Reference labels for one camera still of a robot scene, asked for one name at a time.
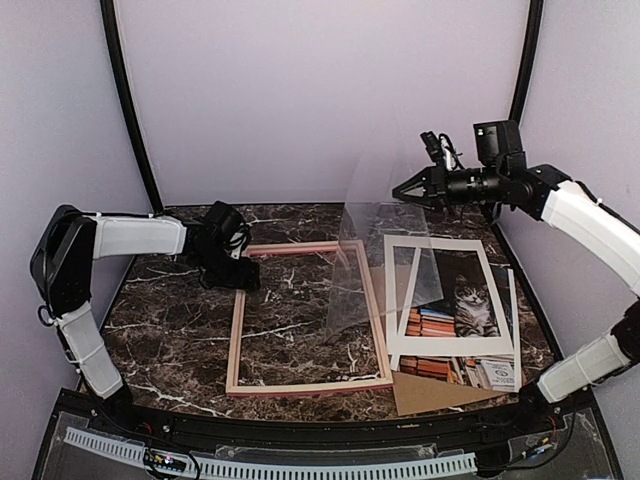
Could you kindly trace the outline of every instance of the brown marble surface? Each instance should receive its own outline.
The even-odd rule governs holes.
[[[181,207],[170,213],[190,219],[206,210]],[[251,224],[252,243],[273,244],[336,240],[343,207],[261,205],[239,210]],[[490,262],[507,263],[479,212],[467,209],[462,218],[429,213],[427,220],[431,235],[482,240]],[[375,375],[375,353],[366,323],[353,322],[326,341],[332,263],[331,254],[261,261],[263,288],[247,300],[241,384],[308,383]],[[198,279],[198,270],[182,257],[139,257],[115,301],[104,338],[137,404],[263,420],[360,421],[397,416],[390,390],[310,398],[227,397],[234,292],[205,290]],[[523,371],[531,378],[553,359],[520,285],[517,288]],[[353,314],[358,320],[365,317],[357,309]],[[515,398],[504,396],[464,408],[485,408]]]

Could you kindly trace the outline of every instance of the kitten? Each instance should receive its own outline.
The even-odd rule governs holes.
[[[454,315],[456,336],[500,336],[498,326],[491,313],[487,285],[469,282],[464,276],[458,275],[454,294],[456,299]]]

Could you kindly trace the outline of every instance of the transparent plastic sheet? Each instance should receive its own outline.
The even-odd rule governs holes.
[[[406,154],[407,141],[420,142],[418,133],[413,137],[404,138],[397,117],[393,117],[373,133],[353,173],[340,226],[325,340],[372,317],[378,317],[384,324],[388,315],[443,298],[435,258],[428,248],[429,230],[422,208],[397,202],[391,196],[393,187],[427,165],[426,154],[416,157]],[[386,235],[422,237],[423,249],[400,247],[393,248],[391,255],[388,250],[385,254]],[[354,244],[364,248],[367,265],[361,265],[353,254]],[[402,298],[395,306],[390,305],[386,298],[385,267],[392,266],[396,291],[406,292],[414,261],[420,263],[420,268],[411,304],[405,305]],[[376,300],[375,312],[367,308],[367,298],[371,296]]]

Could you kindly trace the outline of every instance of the black vertical pole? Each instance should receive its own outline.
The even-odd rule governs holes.
[[[100,0],[100,6],[102,7],[102,22],[104,24],[104,34],[107,38],[109,57],[111,58],[111,68],[113,69],[113,77],[116,81],[116,88],[118,89],[118,96],[120,97],[120,106],[122,107],[122,114],[127,124],[131,146],[133,147],[133,153],[136,157],[142,182],[147,191],[153,212],[159,214],[164,210],[164,206],[162,205],[158,185],[153,177],[149,156],[144,147],[138,117],[133,106],[133,97],[131,96],[127,71],[124,65],[113,0]]]
[[[543,3],[543,0],[531,0],[529,3],[529,18],[527,19],[527,30],[524,35],[524,45],[522,46],[522,57],[520,58],[518,80],[516,81],[516,88],[513,92],[513,102],[511,103],[511,111],[509,112],[509,120],[515,120],[518,123],[520,123],[520,120],[522,119],[524,103],[527,98],[527,91],[529,90],[529,82],[531,81],[531,72],[533,71],[533,61],[536,56],[540,24],[542,23]]]

